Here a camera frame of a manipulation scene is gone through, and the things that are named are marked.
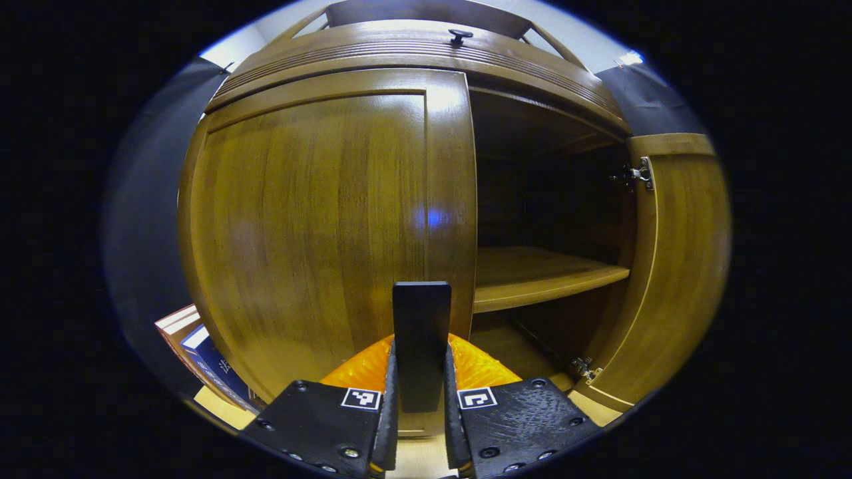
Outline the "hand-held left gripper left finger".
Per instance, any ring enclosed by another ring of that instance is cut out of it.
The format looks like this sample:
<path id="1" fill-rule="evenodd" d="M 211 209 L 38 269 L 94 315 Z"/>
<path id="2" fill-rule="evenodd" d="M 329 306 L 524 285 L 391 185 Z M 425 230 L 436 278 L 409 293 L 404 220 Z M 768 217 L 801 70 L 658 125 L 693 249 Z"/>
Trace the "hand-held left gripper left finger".
<path id="1" fill-rule="evenodd" d="M 388 336 L 322 382 L 291 382 L 242 434 L 322 474 L 385 479 L 397 466 L 397 383 L 395 343 Z"/>

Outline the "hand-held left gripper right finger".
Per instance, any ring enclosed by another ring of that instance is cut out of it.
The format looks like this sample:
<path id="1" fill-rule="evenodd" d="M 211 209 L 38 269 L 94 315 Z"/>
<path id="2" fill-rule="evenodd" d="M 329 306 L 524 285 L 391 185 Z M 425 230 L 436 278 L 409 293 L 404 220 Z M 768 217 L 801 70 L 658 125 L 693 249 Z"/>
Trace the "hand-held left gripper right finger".
<path id="1" fill-rule="evenodd" d="M 450 335 L 444 360 L 445 454 L 469 479 L 505 479 L 597 439 L 603 428 L 550 379 L 499 382 L 507 369 Z"/>

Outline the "wooden cabinet door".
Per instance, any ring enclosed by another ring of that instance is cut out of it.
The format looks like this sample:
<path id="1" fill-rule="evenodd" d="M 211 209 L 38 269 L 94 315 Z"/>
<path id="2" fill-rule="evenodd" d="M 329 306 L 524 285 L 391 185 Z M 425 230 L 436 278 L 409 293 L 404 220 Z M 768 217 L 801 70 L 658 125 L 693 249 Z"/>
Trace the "wooden cabinet door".
<path id="1" fill-rule="evenodd" d="M 722 163 L 705 134 L 627 140 L 637 181 L 634 261 L 592 378 L 567 395 L 597 426 L 612 424 L 666 385 L 699 346 L 722 298 L 732 209 Z"/>
<path id="2" fill-rule="evenodd" d="M 210 107 L 178 194 L 191 298 L 268 404 L 392 334 L 401 281 L 447 282 L 466 339 L 477 199 L 465 73 L 327 74 Z"/>

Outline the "wooden double-door shoe cabinet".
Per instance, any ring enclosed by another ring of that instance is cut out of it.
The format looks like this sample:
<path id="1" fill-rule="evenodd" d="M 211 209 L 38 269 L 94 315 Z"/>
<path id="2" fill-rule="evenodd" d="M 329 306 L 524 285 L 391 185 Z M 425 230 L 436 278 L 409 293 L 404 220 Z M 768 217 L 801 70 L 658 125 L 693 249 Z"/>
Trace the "wooden double-door shoe cabinet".
<path id="1" fill-rule="evenodd" d="M 631 118 L 528 19 L 466 0 L 344 0 L 250 55 L 205 107 L 178 191 L 210 337 L 262 405 L 392 334 L 391 290 L 444 281 L 449 331 L 493 323 L 614 426 L 705 337 L 732 255 L 699 127 Z"/>

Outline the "blue book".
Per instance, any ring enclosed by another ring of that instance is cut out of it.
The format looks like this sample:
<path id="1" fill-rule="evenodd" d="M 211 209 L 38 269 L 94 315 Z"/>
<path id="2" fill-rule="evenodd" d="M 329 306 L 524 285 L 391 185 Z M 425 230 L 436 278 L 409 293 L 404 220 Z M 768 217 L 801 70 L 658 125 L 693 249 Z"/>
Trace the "blue book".
<path id="1" fill-rule="evenodd" d="M 244 410 L 258 415 L 258 403 L 253 400 L 253 393 L 231 364 L 216 348 L 212 337 L 204 325 L 199 325 L 181 343 L 184 351 L 200 367 L 205 378 L 210 379 L 219 391 L 233 400 Z"/>

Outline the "red book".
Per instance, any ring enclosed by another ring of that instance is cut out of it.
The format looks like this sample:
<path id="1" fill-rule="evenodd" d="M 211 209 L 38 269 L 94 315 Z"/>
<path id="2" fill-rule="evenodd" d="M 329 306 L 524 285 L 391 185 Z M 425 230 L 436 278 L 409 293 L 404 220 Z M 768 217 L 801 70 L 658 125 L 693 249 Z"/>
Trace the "red book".
<path id="1" fill-rule="evenodd" d="M 197 307 L 195 304 L 190 304 L 177 312 L 171 313 L 171 315 L 165 318 L 159 319 L 154 325 L 159 331 L 162 331 L 162 333 L 173 335 L 187 325 L 191 325 L 199 318 L 200 314 L 198 313 Z"/>

